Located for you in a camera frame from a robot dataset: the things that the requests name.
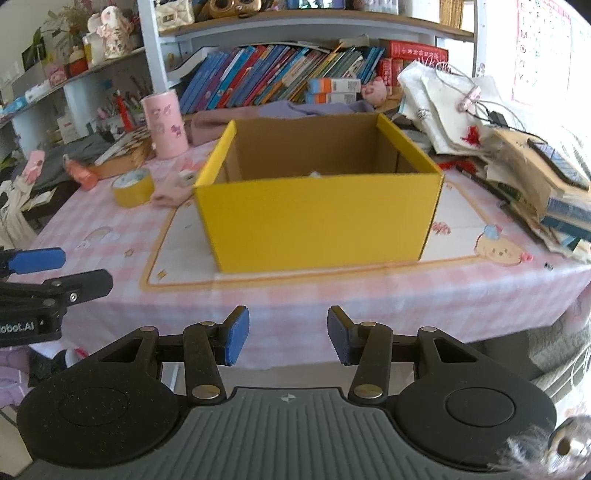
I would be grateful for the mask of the yellow tape roll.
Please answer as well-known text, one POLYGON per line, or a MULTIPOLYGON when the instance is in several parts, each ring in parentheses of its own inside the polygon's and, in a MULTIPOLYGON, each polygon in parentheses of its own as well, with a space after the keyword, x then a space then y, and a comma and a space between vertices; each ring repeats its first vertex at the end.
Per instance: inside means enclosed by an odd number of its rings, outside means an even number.
POLYGON ((151 172, 146 167, 126 172, 111 183, 115 203, 126 209, 147 203, 154 190, 151 172))

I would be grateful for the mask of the pink sock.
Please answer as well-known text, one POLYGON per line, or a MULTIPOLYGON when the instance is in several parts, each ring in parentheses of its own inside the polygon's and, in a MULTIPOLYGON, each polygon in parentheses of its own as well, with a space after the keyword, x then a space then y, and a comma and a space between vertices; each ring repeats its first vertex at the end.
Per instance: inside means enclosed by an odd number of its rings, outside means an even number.
POLYGON ((166 174, 165 178, 155 185, 154 193, 150 197, 151 204, 160 208, 179 207, 190 198, 194 184, 188 188, 179 187, 177 184, 177 174, 181 170, 192 170, 197 173, 198 177, 198 173, 203 166, 204 163, 202 161, 177 161, 166 174))

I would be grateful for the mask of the small white charger cube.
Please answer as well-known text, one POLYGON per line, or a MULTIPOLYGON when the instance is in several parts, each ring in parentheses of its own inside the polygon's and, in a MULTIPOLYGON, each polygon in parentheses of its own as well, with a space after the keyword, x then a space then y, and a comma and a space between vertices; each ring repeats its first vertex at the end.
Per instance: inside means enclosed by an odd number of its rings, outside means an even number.
POLYGON ((195 179, 197 179, 197 173, 192 170, 181 170, 177 174, 177 184, 179 187, 191 187, 194 184, 195 179))

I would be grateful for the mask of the small pink case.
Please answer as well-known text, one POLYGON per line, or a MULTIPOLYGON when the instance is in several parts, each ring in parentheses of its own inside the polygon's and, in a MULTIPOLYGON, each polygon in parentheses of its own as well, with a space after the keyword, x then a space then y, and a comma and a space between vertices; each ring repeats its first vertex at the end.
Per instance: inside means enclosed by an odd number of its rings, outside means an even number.
POLYGON ((33 150, 21 173, 21 177, 27 185, 34 185, 39 178, 45 161, 45 152, 33 150))

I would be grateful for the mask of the coral pink bottle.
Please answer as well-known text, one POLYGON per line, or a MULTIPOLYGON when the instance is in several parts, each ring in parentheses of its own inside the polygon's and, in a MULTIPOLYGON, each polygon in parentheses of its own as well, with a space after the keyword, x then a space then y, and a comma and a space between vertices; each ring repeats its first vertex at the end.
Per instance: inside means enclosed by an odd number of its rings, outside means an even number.
POLYGON ((62 161, 66 173, 80 185, 81 189, 90 191, 97 185, 97 176, 87 167, 71 159, 67 154, 63 155, 62 161))

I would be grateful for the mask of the pink checkered tablecloth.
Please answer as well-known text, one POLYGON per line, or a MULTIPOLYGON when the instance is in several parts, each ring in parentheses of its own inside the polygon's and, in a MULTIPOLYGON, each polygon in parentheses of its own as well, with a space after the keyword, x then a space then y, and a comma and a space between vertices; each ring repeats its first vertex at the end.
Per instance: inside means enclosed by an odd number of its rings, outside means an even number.
POLYGON ((587 265, 533 241, 493 195, 455 171, 446 175, 435 227, 416 264, 223 275, 192 202, 176 210, 124 209, 106 181, 75 193, 34 247, 61 248, 64 274, 105 269, 113 278, 107 297, 68 310, 64 347, 94 352, 143 325, 179 333, 245 305, 249 339, 238 364, 250 369, 334 360, 327 335, 334 305, 401 334, 431 325, 473 342, 560 317, 579 325, 590 297, 587 265))

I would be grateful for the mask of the wooden chessboard box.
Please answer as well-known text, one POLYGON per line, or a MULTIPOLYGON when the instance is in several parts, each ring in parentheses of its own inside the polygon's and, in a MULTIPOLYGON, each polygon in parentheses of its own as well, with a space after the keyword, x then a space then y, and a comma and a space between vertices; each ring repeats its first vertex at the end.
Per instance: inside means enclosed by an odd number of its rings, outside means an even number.
POLYGON ((119 138, 88 169, 99 180, 117 177, 140 168, 151 153, 150 132, 141 127, 119 138))

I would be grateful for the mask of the pink cylindrical tube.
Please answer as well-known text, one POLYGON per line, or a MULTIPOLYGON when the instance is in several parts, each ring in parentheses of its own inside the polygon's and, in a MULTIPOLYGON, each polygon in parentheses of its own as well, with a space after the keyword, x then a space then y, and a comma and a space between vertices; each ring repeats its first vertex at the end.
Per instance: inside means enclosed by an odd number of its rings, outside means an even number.
POLYGON ((159 159, 172 159, 188 150, 188 140, 174 90, 141 99, 146 125, 159 159))

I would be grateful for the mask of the pink purple cloth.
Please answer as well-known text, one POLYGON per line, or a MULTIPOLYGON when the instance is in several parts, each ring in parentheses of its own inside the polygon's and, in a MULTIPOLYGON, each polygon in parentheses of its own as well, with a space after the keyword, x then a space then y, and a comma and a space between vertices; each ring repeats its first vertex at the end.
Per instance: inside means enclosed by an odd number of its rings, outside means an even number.
POLYGON ((184 123, 184 128, 190 144, 199 146, 221 138, 226 126, 232 120, 297 119, 308 116, 375 112, 376 109, 363 100, 355 101, 352 104, 298 104, 290 101, 277 101, 262 106, 200 111, 184 123))

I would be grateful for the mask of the white shelf unit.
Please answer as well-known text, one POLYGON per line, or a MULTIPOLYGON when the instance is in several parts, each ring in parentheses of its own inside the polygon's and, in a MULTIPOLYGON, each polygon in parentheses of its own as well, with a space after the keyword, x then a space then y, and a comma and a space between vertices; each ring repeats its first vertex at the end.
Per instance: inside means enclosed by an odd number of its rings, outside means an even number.
POLYGON ((104 61, 96 67, 68 79, 36 102, 17 112, 9 121, 1 124, 1 132, 11 125, 15 139, 1 133, 1 155, 20 147, 27 157, 46 138, 46 131, 53 128, 51 112, 37 112, 38 104, 56 91, 64 89, 63 95, 70 118, 77 134, 87 133, 87 124, 96 115, 101 100, 94 90, 100 87, 98 77, 86 80, 88 75, 144 54, 150 81, 155 92, 160 93, 179 83, 180 73, 167 72, 165 54, 172 53, 188 64, 195 52, 202 48, 232 47, 245 44, 304 41, 322 43, 367 35, 372 41, 380 39, 409 40, 436 44, 440 39, 472 43, 470 68, 476 68, 477 36, 473 32, 449 27, 427 20, 388 13, 356 10, 308 9, 266 11, 247 18, 222 18, 193 23, 188 26, 158 33, 152 1, 138 1, 144 47, 121 58, 104 61))

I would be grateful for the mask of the pile of papers and bags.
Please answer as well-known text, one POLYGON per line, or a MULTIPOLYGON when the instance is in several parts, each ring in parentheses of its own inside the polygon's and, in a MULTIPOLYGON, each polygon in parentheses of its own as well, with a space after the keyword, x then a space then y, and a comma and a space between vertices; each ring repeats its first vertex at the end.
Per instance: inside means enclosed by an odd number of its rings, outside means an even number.
POLYGON ((410 63, 398 76, 401 113, 436 153, 478 157, 481 180, 553 253, 590 261, 590 146, 559 127, 526 126, 492 78, 471 78, 447 62, 410 63))

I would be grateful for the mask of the pink pig figurine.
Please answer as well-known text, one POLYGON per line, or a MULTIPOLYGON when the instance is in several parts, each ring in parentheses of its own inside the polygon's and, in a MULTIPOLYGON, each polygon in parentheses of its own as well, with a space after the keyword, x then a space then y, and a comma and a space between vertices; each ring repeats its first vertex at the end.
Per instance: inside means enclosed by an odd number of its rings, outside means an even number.
POLYGON ((382 107, 388 99, 388 88, 380 76, 363 85, 361 93, 363 100, 376 109, 382 107))

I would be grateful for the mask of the floral plush doll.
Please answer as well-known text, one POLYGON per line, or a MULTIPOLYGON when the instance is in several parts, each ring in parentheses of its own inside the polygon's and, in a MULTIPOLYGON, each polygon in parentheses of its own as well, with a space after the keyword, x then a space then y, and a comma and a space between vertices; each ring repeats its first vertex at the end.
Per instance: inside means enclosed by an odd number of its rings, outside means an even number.
POLYGON ((105 7, 87 21, 88 41, 93 65, 131 53, 132 24, 115 5, 105 7))

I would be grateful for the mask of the row of colourful books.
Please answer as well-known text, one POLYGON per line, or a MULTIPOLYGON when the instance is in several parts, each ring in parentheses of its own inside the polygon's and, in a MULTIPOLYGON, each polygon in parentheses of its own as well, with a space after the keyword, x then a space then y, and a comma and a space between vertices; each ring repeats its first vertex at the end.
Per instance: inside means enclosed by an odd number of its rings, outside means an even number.
POLYGON ((305 103, 308 81, 318 78, 359 79, 363 86, 380 76, 390 99, 400 87, 398 76, 410 63, 445 67, 449 61, 446 49, 400 40, 384 40, 378 46, 341 45, 332 51, 284 42, 199 53, 203 57, 179 100, 183 115, 277 101, 305 103))

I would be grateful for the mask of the white quilted handbag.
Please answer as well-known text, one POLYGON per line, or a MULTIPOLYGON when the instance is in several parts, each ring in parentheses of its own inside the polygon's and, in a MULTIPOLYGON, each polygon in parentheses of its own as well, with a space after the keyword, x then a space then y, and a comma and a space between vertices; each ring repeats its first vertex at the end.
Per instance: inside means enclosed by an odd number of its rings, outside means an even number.
POLYGON ((190 0, 155 1, 156 24, 160 33, 191 25, 195 21, 190 0))

